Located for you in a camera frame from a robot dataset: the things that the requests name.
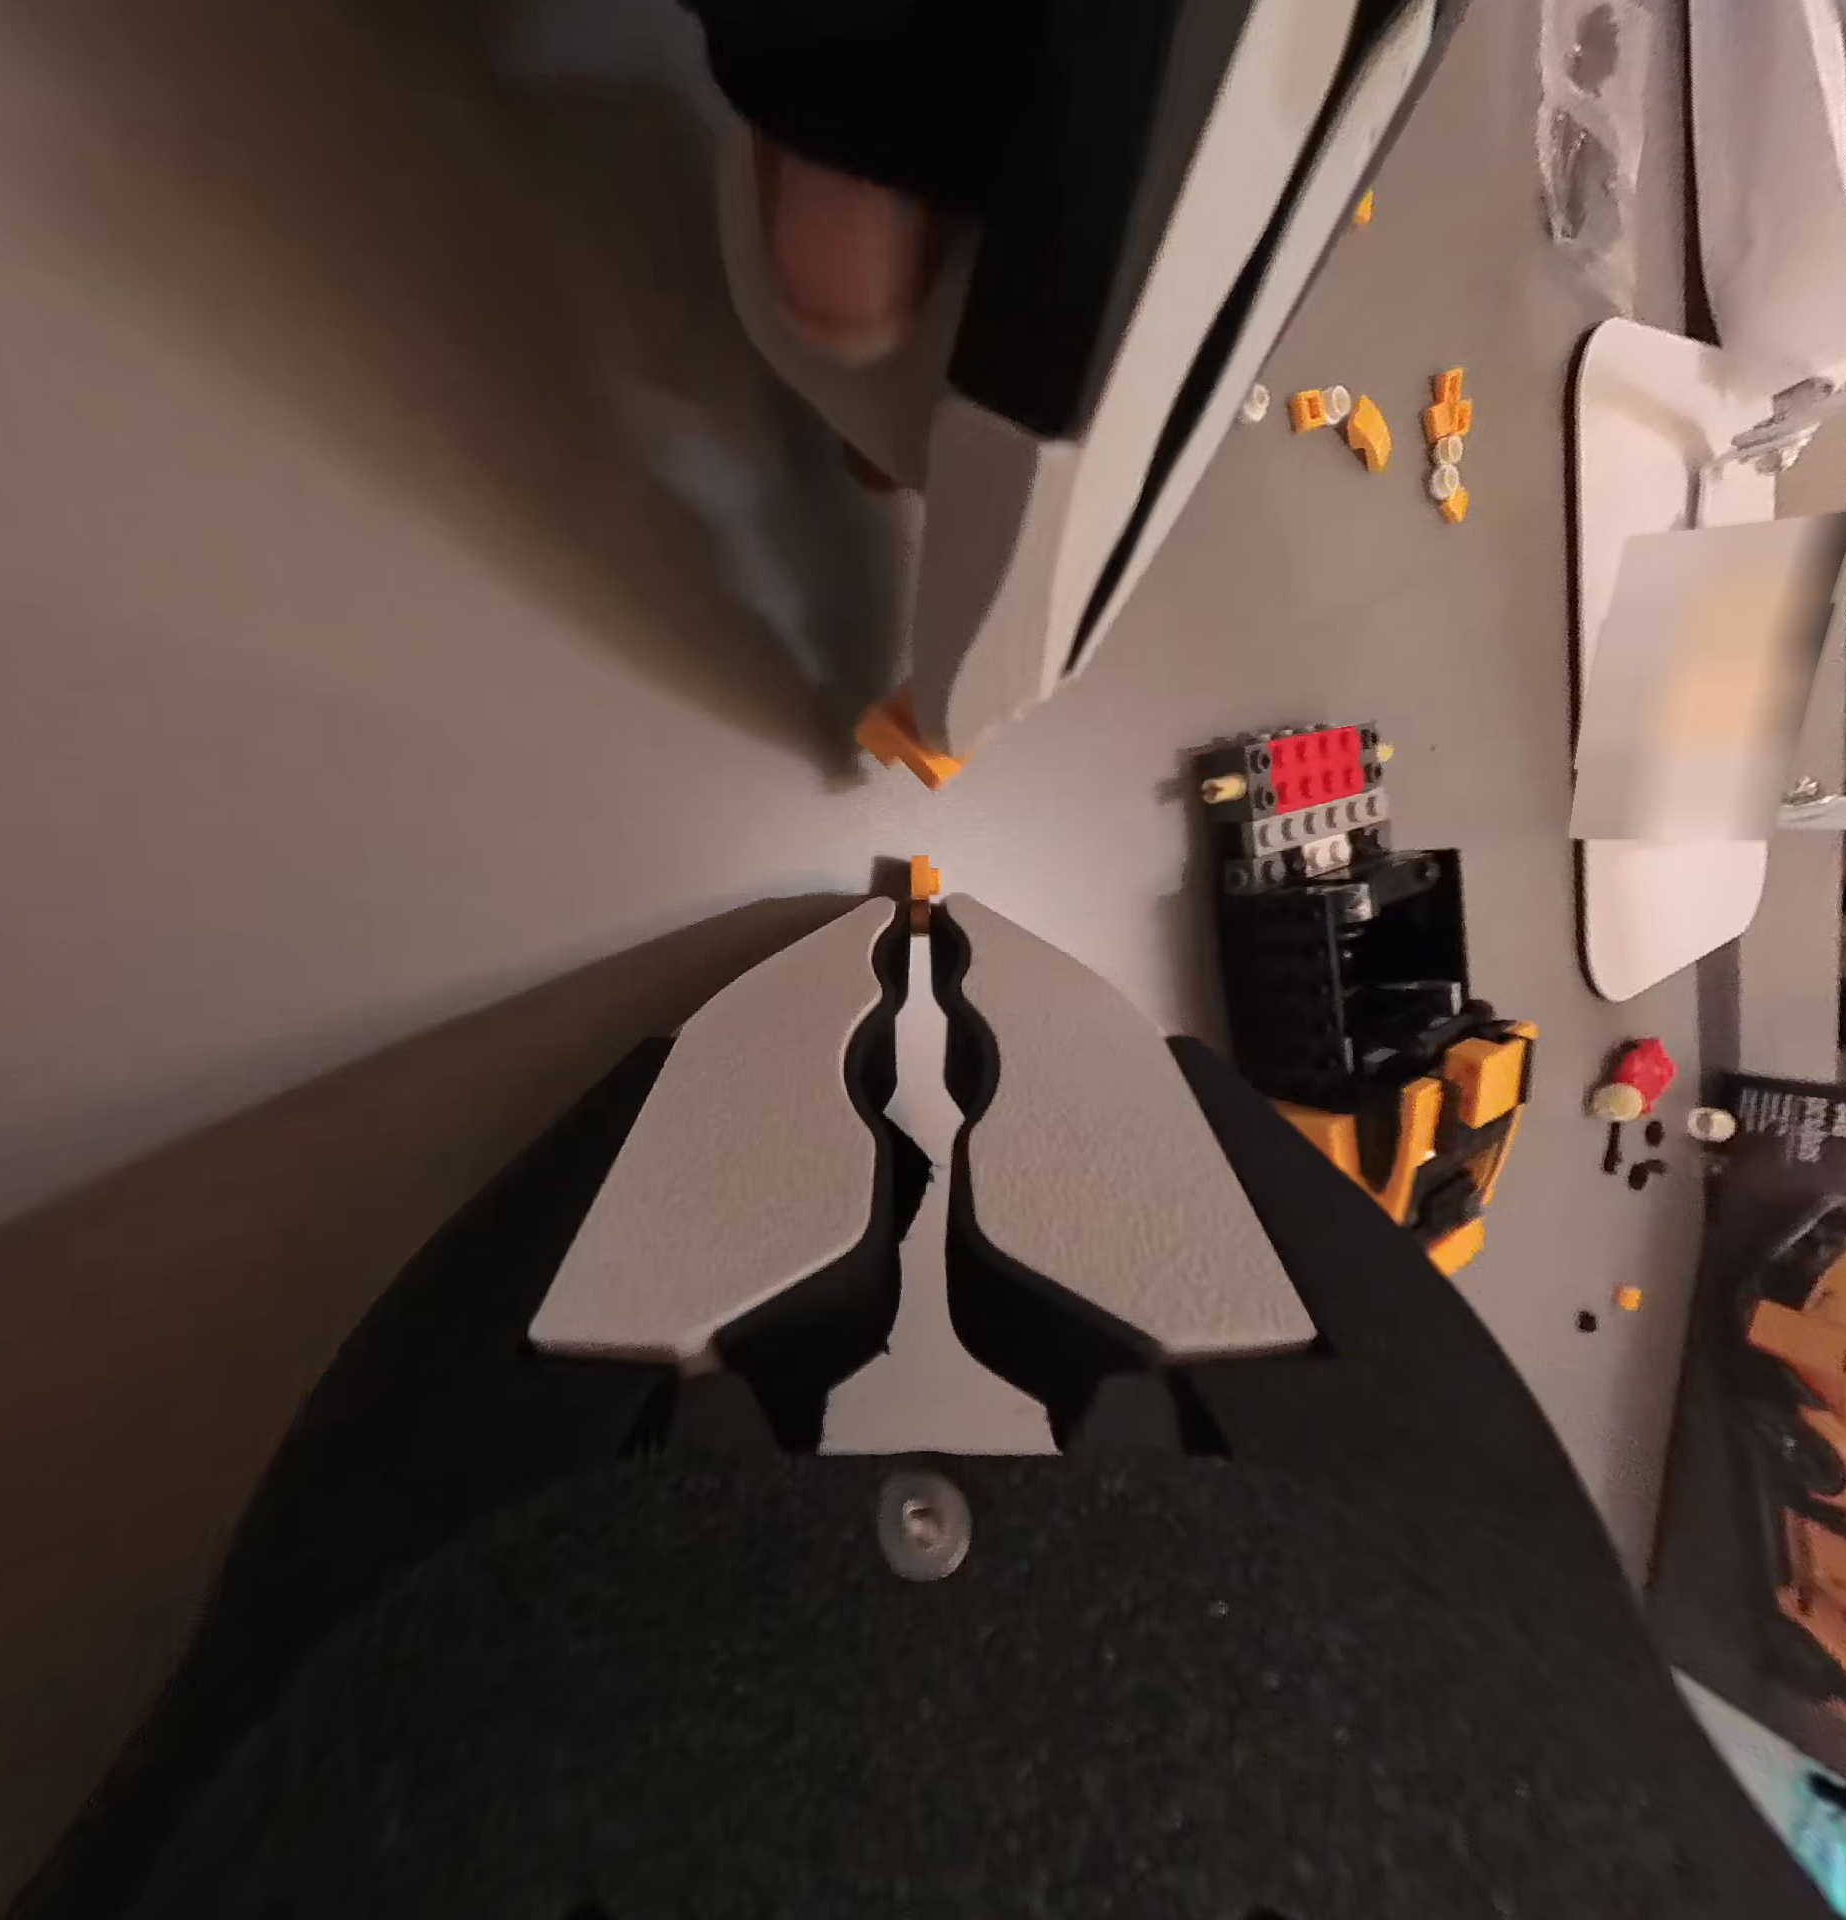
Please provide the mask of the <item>person's left hand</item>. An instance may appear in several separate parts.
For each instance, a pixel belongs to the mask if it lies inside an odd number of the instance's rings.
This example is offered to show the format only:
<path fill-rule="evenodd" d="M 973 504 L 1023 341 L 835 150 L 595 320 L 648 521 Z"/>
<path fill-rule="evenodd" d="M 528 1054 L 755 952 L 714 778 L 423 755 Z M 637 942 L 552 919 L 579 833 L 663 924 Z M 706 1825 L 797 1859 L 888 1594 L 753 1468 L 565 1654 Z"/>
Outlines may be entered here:
<path fill-rule="evenodd" d="M 789 329 L 842 366 L 890 358 L 935 286 L 943 215 L 766 139 L 753 157 L 766 272 Z"/>

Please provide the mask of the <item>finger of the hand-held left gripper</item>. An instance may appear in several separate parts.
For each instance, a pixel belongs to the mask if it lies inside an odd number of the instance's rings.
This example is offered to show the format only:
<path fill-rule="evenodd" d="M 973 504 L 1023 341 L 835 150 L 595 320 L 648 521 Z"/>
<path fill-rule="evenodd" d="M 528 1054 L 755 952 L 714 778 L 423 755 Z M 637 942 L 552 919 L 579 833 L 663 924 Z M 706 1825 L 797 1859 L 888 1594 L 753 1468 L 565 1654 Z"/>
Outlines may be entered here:
<path fill-rule="evenodd" d="M 1359 3 L 1262 3 L 1079 442 L 1042 442 L 946 392 L 928 421 L 910 697 L 967 755 L 1071 677 L 1079 613 L 1134 504 L 1197 341 L 1326 114 Z"/>
<path fill-rule="evenodd" d="M 1248 389 L 1406 123 L 1446 36 L 1446 3 L 1359 3 L 1326 114 L 1306 139 L 1262 237 L 1186 364 L 1134 504 L 1079 613 L 1071 674 L 1090 665 L 1197 490 Z"/>

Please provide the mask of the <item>orange lego bracket piece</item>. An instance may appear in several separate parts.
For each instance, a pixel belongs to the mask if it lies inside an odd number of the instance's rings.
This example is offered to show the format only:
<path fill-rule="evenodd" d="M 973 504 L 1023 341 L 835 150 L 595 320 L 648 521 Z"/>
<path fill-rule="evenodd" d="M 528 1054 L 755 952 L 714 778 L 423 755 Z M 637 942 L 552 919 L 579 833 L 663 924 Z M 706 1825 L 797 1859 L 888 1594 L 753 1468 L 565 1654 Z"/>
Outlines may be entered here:
<path fill-rule="evenodd" d="M 870 702 L 855 727 L 855 738 L 877 764 L 904 764 L 928 792 L 950 786 L 964 764 L 964 758 L 927 738 L 910 688 Z"/>

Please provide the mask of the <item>clear bag of dark pieces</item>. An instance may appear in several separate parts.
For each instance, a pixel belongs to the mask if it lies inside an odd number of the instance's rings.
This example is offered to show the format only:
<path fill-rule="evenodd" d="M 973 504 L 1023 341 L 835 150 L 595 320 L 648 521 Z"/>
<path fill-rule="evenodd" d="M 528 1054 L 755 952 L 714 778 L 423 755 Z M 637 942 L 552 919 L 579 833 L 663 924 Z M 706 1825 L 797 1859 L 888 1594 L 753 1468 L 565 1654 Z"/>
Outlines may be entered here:
<path fill-rule="evenodd" d="M 1631 317 L 1652 25 L 1640 3 L 1537 3 L 1534 162 L 1560 260 Z"/>

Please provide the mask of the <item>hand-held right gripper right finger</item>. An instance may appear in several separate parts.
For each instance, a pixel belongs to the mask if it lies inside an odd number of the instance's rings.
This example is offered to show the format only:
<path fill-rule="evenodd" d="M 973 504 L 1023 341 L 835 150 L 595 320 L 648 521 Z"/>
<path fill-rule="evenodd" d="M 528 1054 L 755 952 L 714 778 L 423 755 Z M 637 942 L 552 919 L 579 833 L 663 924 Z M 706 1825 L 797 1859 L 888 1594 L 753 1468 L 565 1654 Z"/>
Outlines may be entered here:
<path fill-rule="evenodd" d="M 960 1346 L 1071 1454 L 1092 1419 L 1222 1448 L 1190 1370 L 1320 1330 L 1161 1034 L 1119 988 L 976 897 L 928 924 L 960 1109 L 943 1273 Z"/>

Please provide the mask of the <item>orange black lego car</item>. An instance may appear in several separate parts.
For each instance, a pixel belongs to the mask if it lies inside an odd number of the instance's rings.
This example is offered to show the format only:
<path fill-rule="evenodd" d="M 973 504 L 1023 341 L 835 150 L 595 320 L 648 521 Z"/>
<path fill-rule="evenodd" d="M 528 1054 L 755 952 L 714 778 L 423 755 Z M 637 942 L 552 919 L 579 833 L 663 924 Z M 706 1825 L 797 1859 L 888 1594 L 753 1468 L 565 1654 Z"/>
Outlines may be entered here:
<path fill-rule="evenodd" d="M 1469 986 L 1460 853 L 1395 846 L 1374 723 L 1235 733 L 1190 778 L 1240 1075 L 1456 1276 L 1484 1254 L 1537 1044 Z"/>

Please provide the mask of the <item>scattered orange white lego pieces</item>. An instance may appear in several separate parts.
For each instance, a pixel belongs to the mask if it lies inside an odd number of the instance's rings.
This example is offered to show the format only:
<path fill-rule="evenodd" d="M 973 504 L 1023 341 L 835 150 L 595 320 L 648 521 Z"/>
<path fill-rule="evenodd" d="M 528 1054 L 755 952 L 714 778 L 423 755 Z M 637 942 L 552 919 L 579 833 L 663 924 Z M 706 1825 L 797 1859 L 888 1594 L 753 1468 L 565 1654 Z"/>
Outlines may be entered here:
<path fill-rule="evenodd" d="M 1355 392 L 1344 383 L 1293 389 L 1272 397 L 1268 383 L 1249 383 L 1240 407 L 1240 425 L 1262 425 L 1282 413 L 1289 434 L 1333 434 L 1369 472 L 1382 473 L 1395 460 L 1395 429 L 1379 400 Z M 1426 380 L 1426 401 L 1419 425 L 1419 488 L 1436 516 L 1449 527 L 1469 516 L 1469 488 L 1463 480 L 1463 459 L 1477 425 L 1477 400 L 1467 366 L 1442 366 Z"/>

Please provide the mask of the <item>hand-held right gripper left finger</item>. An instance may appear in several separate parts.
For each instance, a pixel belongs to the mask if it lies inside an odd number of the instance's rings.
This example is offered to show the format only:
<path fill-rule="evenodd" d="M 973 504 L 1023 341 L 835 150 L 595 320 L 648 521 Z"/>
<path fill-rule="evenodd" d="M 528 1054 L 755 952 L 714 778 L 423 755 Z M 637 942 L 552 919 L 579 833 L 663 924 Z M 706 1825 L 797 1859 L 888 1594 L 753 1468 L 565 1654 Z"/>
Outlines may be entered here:
<path fill-rule="evenodd" d="M 736 1378 L 783 1454 L 888 1354 L 934 1181 L 890 1120 L 910 903 L 875 897 L 683 1022 L 529 1324 L 534 1354 Z"/>

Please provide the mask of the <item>lego set box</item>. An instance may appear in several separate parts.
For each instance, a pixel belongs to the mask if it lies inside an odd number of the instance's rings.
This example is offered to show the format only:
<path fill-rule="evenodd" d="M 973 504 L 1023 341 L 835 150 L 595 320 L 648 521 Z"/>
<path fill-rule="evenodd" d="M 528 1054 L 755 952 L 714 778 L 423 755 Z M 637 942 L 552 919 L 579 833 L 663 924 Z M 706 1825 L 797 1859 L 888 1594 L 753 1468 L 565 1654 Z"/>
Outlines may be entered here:
<path fill-rule="evenodd" d="M 1727 1075 L 1648 1603 L 1674 1669 L 1846 1771 L 1846 1087 Z"/>

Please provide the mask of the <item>white book stand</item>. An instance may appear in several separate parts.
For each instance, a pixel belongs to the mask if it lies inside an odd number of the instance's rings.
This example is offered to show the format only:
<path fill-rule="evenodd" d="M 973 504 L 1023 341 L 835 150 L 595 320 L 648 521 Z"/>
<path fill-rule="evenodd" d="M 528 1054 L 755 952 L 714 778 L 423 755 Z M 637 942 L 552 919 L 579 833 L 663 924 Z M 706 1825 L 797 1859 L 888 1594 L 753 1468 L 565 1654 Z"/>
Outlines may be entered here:
<path fill-rule="evenodd" d="M 1846 392 L 1756 389 L 1720 346 L 1602 320 L 1569 409 L 1569 839 L 1584 977 L 1631 1000 L 1760 903 L 1846 570 L 1846 509 L 1777 515 L 1777 479 Z"/>

